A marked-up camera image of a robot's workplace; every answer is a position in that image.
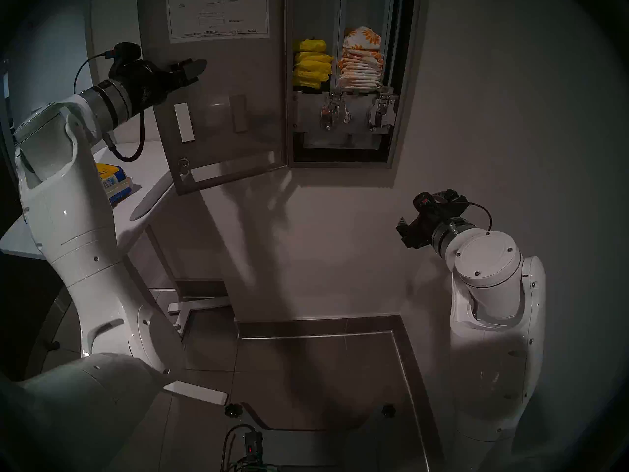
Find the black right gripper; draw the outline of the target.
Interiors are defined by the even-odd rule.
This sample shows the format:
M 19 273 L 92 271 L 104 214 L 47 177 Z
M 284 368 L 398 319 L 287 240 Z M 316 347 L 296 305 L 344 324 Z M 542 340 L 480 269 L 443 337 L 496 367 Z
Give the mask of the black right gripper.
M 450 214 L 443 208 L 420 208 L 410 224 L 401 217 L 396 230 L 409 249 L 420 249 L 433 243 L 433 234 L 441 224 L 448 224 Z

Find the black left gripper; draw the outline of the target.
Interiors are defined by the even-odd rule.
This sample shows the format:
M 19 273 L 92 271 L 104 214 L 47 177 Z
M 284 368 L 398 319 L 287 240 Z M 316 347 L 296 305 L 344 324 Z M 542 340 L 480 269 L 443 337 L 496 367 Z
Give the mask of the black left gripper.
M 125 65 L 114 63 L 109 78 L 126 91 L 129 113 L 140 113 L 163 102 L 171 92 L 198 82 L 206 67 L 205 59 L 187 58 L 170 64 L 166 70 L 147 60 L 136 60 Z

